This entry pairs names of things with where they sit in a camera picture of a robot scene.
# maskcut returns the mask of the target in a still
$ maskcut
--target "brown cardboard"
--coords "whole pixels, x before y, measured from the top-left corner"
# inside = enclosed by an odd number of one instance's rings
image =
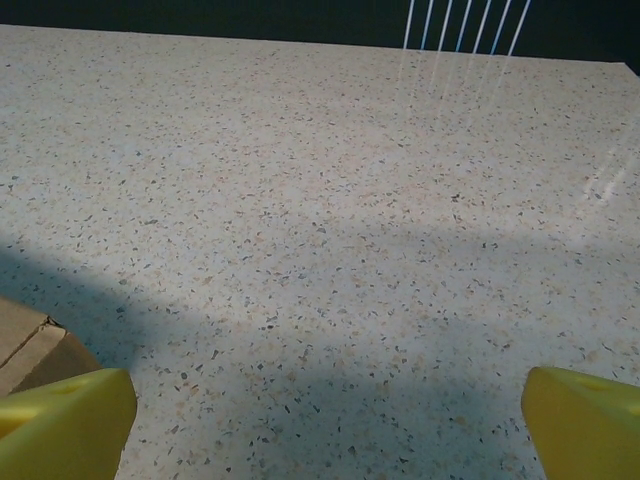
[[[0,295],[0,397],[100,368],[47,314]]]

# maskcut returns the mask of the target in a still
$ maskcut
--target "yellow object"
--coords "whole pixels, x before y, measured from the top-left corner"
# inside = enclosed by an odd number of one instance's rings
[[[113,480],[136,404],[120,369],[0,399],[0,478]]]
[[[548,480],[640,479],[640,388],[537,367],[522,411]]]

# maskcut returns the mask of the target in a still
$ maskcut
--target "dark background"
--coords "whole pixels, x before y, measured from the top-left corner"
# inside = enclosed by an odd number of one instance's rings
[[[409,0],[5,0],[0,22],[93,30],[241,37],[296,42],[401,47]],[[494,0],[481,46],[488,52],[506,0]],[[419,46],[428,0],[416,0],[410,47]],[[525,0],[513,0],[505,38],[515,30]],[[436,0],[433,24],[442,24],[447,0]],[[638,0],[532,0],[515,54],[624,61],[640,73]],[[455,45],[465,1],[454,0]],[[475,0],[463,50],[473,46],[484,0]],[[427,43],[437,46],[433,29]],[[498,53],[505,53],[508,41]]]

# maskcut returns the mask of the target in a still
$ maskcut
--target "white chair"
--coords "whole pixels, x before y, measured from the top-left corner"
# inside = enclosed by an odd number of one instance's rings
[[[427,41],[427,34],[429,32],[429,27],[430,27],[430,23],[431,23],[431,16],[433,13],[433,4],[435,0],[428,0],[429,1],[429,6],[427,8],[427,15],[424,21],[424,29],[422,30],[422,43],[420,44],[420,50],[424,50],[425,49],[425,43]],[[438,43],[438,51],[442,51],[443,49],[443,45],[444,45],[444,38],[445,38],[445,34],[447,33],[447,28],[449,27],[449,19],[450,19],[450,15],[451,15],[451,7],[453,6],[453,1],[454,0],[447,0],[449,3],[447,4],[447,10],[444,16],[444,23],[442,26],[442,31],[440,33],[440,41]],[[465,12],[464,12],[464,17],[462,19],[462,23],[460,25],[460,30],[458,32],[458,41],[456,43],[456,47],[455,47],[455,51],[459,52],[460,51],[460,45],[462,44],[462,39],[464,37],[465,34],[465,29],[467,27],[467,20],[469,19],[469,11],[471,10],[471,4],[473,3],[473,0],[456,0],[456,1],[466,1],[466,7],[465,7]],[[478,53],[478,45],[480,44],[480,39],[482,38],[482,34],[484,33],[484,29],[485,29],[485,22],[487,20],[487,15],[489,14],[489,10],[491,8],[491,3],[492,0],[484,0],[486,1],[485,7],[484,7],[484,13],[482,15],[482,20],[480,21],[480,27],[478,28],[478,32],[476,34],[476,40],[475,40],[475,44],[473,46],[473,53]],[[506,0],[506,4],[504,6],[504,10],[502,11],[502,17],[500,19],[500,24],[498,25],[498,29],[496,31],[495,37],[493,39],[493,45],[491,47],[491,55],[494,55],[496,53],[496,47],[498,45],[498,41],[500,40],[500,36],[502,35],[502,31],[504,28],[504,22],[505,19],[507,18],[507,13],[509,13],[509,9],[511,8],[511,2],[512,0]],[[413,20],[413,12],[414,12],[414,8],[415,8],[415,3],[416,0],[411,0],[411,4],[409,5],[409,15],[407,17],[407,27],[405,29],[405,34],[404,34],[404,45],[403,48],[406,49],[408,42],[409,42],[409,33],[411,32],[411,22]],[[516,45],[516,41],[518,40],[518,36],[520,35],[520,30],[522,29],[522,24],[524,23],[524,19],[527,16],[527,11],[529,10],[529,5],[531,3],[531,0],[526,0],[526,3],[524,5],[524,8],[522,10],[522,14],[520,15],[520,21],[518,22],[518,26],[516,28],[516,31],[513,35],[513,39],[511,40],[511,46],[509,47],[509,52],[507,53],[507,55],[511,55],[513,53],[513,49]]]

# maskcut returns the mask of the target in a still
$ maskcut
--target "speckled white surface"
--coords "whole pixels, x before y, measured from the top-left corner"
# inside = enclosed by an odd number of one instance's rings
[[[638,384],[622,65],[0,27],[0,291],[139,415],[119,479],[539,479],[528,369]]]

